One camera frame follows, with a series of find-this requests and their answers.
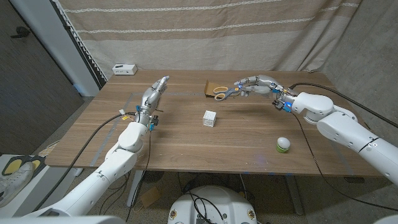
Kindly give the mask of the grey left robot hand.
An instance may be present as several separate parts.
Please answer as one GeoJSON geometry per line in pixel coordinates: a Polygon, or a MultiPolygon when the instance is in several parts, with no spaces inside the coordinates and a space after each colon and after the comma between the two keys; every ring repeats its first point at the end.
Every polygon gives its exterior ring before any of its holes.
{"type": "Polygon", "coordinates": [[[143,125],[149,123],[152,113],[157,109],[160,97],[167,89],[167,81],[169,78],[169,76],[162,77],[144,92],[139,111],[136,115],[136,122],[143,125]]]}

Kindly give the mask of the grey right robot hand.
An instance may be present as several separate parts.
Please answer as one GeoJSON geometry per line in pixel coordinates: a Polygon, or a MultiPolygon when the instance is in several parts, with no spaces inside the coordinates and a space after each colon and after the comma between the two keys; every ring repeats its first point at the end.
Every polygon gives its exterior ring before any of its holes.
{"type": "Polygon", "coordinates": [[[280,96],[279,87],[282,85],[274,78],[267,75],[246,77],[234,82],[241,90],[241,96],[248,97],[251,93],[257,93],[265,97],[277,98],[280,96]]]}

